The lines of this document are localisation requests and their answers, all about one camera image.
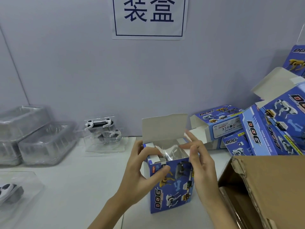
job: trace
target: stack of toy boxes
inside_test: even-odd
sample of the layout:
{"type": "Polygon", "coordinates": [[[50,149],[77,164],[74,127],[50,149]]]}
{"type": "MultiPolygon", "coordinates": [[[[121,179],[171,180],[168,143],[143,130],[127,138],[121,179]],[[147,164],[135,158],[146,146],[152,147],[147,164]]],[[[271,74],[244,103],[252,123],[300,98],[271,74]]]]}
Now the stack of toy boxes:
{"type": "Polygon", "coordinates": [[[256,155],[303,155],[305,152],[305,79],[277,67],[253,92],[264,101],[240,116],[256,155]]]}
{"type": "Polygon", "coordinates": [[[208,150],[225,149],[222,138],[242,129],[238,117],[242,111],[231,105],[208,109],[191,116],[191,126],[203,135],[202,140],[208,150]]]}
{"type": "Polygon", "coordinates": [[[151,177],[164,165],[170,172],[150,192],[150,212],[156,213],[181,206],[191,200],[194,175],[189,162],[189,149],[181,149],[185,144],[184,131],[187,114],[142,119],[143,145],[157,147],[163,158],[151,155],[144,167],[146,178],[151,177]]]}
{"type": "Polygon", "coordinates": [[[222,141],[232,156],[253,155],[249,142],[246,138],[245,131],[243,129],[223,137],[222,141]]]}
{"type": "Polygon", "coordinates": [[[283,67],[288,71],[304,76],[305,73],[305,45],[295,45],[292,47],[283,67]]]}

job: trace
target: chinese character sign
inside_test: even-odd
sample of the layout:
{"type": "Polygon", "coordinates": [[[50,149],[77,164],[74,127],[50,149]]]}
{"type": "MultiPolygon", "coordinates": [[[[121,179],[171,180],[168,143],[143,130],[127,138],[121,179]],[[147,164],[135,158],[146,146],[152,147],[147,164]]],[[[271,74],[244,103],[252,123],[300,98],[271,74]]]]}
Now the chinese character sign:
{"type": "Polygon", "coordinates": [[[113,39],[185,38],[189,0],[109,0],[113,39]]]}

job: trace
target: open box flap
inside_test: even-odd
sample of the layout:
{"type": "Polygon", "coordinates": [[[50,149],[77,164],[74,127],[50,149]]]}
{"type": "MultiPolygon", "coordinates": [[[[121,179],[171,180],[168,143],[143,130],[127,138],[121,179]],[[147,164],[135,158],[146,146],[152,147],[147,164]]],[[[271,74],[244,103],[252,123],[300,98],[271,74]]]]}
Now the open box flap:
{"type": "Polygon", "coordinates": [[[235,156],[231,165],[268,228],[305,228],[305,156],[235,156]]]}
{"type": "Polygon", "coordinates": [[[182,138],[187,118],[186,113],[176,113],[142,119],[143,143],[182,138]]]}
{"type": "Polygon", "coordinates": [[[305,81],[303,77],[297,76],[282,67],[277,67],[262,79],[259,84],[252,89],[252,92],[268,103],[295,87],[295,82],[291,80],[292,78],[296,78],[298,80],[297,82],[300,82],[301,80],[305,81]]]}

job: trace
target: brown cardboard box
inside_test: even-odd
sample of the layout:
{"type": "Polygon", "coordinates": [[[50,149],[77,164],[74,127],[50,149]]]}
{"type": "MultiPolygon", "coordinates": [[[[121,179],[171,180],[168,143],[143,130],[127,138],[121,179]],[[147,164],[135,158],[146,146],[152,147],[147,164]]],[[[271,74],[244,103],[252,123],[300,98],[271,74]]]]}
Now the brown cardboard box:
{"type": "Polygon", "coordinates": [[[305,156],[234,156],[218,185],[242,229],[305,228],[305,156]]]}

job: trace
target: forearm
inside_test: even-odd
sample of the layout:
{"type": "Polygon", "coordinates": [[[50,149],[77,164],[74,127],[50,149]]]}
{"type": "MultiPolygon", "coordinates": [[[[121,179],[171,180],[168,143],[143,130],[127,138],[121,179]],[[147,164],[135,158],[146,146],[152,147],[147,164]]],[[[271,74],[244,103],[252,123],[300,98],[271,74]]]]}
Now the forearm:
{"type": "Polygon", "coordinates": [[[122,205],[120,200],[113,196],[106,202],[88,229],[112,229],[127,209],[128,207],[122,205]]]}
{"type": "Polygon", "coordinates": [[[227,207],[220,199],[213,207],[207,209],[215,229],[238,229],[227,207]]]}

